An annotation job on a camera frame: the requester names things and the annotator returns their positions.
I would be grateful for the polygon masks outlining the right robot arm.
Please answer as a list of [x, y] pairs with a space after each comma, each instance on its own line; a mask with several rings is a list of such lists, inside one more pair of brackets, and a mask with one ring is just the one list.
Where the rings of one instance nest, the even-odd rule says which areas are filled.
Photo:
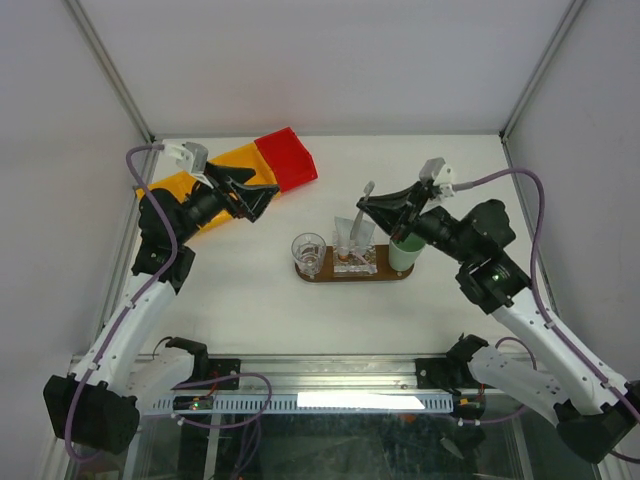
[[611, 369], [541, 300], [533, 279], [506, 253], [515, 238], [503, 202], [491, 199], [456, 219], [435, 204], [438, 188], [420, 182], [362, 197], [358, 209], [393, 240], [414, 234], [459, 265], [464, 296], [515, 334], [544, 366], [501, 358], [474, 335], [447, 353], [448, 378], [496, 387], [551, 423], [581, 459], [600, 463], [638, 425], [639, 384]]

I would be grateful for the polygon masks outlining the pale green cup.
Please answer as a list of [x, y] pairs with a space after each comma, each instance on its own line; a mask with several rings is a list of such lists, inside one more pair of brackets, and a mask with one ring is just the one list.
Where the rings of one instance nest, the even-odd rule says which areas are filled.
[[389, 243], [389, 265], [398, 272], [409, 270], [426, 246], [426, 242], [417, 235], [410, 234], [402, 241]]

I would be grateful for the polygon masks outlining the white toothpaste tube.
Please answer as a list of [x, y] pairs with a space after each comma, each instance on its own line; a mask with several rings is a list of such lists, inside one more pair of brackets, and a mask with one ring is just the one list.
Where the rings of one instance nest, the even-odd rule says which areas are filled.
[[349, 260], [356, 243], [351, 238], [354, 221], [344, 217], [335, 217], [336, 247], [338, 259], [342, 262]]
[[368, 220], [362, 220], [356, 235], [356, 246], [366, 249], [373, 240], [376, 225]]

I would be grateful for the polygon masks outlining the clear plastic cup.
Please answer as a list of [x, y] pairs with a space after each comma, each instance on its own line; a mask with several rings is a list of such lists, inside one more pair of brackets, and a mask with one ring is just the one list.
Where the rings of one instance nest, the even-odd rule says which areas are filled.
[[324, 265], [326, 248], [325, 240], [316, 233], [298, 235], [291, 244], [291, 253], [298, 270], [308, 277], [318, 274]]

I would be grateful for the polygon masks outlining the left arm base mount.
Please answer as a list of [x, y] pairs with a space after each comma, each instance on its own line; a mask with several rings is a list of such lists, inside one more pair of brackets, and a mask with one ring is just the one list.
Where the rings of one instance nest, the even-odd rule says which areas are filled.
[[192, 369], [192, 375], [187, 382], [213, 380], [236, 375], [241, 372], [241, 360], [239, 358], [211, 357], [207, 346], [201, 342], [182, 337], [163, 337], [156, 344], [152, 356], [155, 356], [161, 346], [181, 349], [192, 355], [194, 358], [194, 367]]

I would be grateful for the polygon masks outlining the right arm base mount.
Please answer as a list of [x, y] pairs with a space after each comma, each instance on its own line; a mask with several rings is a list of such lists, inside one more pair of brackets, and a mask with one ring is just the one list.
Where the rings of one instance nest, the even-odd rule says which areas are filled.
[[440, 389], [453, 395], [460, 395], [461, 389], [479, 389], [480, 383], [471, 375], [469, 362], [481, 348], [488, 346], [486, 340], [476, 335], [462, 334], [443, 356], [416, 358], [417, 387]]

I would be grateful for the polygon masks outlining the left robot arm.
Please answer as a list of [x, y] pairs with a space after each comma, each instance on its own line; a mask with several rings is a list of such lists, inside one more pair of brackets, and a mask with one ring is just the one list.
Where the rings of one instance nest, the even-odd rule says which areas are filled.
[[252, 185], [251, 168], [207, 164], [184, 200], [165, 188], [146, 189], [139, 203], [141, 245], [132, 285], [101, 334], [66, 376], [53, 375], [43, 395], [55, 435], [72, 458], [75, 446], [119, 454], [137, 431], [141, 412], [183, 383], [198, 388], [210, 373], [205, 344], [181, 337], [137, 373], [133, 364], [154, 322], [182, 289], [195, 259], [187, 242], [219, 213], [257, 221], [279, 193]]

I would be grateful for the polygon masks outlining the clear compartment organizer box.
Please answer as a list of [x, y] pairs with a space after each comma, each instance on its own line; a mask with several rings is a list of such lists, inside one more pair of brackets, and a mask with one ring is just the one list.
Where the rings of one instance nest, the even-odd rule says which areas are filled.
[[346, 262], [342, 262], [338, 259], [337, 253], [335, 252], [336, 247], [336, 232], [333, 232], [332, 236], [332, 253], [331, 253], [331, 261], [332, 261], [332, 272], [338, 278], [358, 278], [358, 277], [372, 277], [374, 274], [378, 273], [377, 266], [377, 254], [376, 248], [373, 244], [370, 244], [366, 249], [358, 248], [355, 246], [355, 249], [362, 254], [369, 263], [374, 264], [376, 266], [376, 272], [374, 274], [370, 274], [366, 268], [363, 267], [362, 263], [357, 260], [352, 255], [349, 260]]

